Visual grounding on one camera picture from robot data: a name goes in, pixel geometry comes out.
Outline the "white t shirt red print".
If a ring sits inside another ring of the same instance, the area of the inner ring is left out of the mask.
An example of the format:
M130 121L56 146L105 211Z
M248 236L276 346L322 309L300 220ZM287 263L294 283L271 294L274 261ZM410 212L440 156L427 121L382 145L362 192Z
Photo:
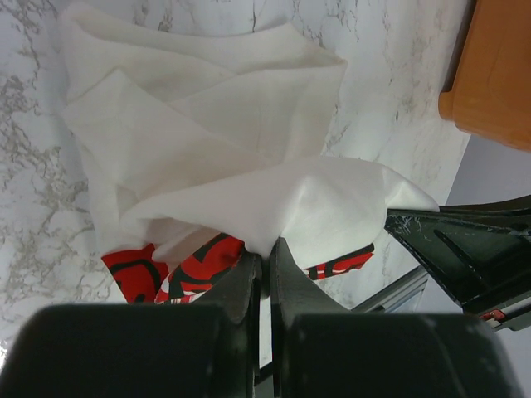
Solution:
M62 119L130 303L190 303L278 239L305 277L344 274L390 210L438 210L382 164L321 153L347 63L290 24L185 36L74 2L59 28Z

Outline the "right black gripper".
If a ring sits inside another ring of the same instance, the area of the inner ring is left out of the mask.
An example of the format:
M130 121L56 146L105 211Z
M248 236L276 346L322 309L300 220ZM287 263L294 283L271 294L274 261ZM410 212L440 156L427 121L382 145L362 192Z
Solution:
M530 200L390 210L385 230L495 332L530 327Z

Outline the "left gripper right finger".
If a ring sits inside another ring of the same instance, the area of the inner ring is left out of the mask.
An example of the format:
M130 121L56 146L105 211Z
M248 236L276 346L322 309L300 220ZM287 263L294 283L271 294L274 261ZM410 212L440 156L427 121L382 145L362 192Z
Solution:
M457 314L354 313L278 240L270 254L278 397L520 397L494 332Z

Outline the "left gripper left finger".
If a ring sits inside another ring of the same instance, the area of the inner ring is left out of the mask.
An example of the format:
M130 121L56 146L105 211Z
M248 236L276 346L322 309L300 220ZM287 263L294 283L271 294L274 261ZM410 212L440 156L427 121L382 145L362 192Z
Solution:
M44 308L1 372L4 397L251 397L261 258L244 252L188 304Z

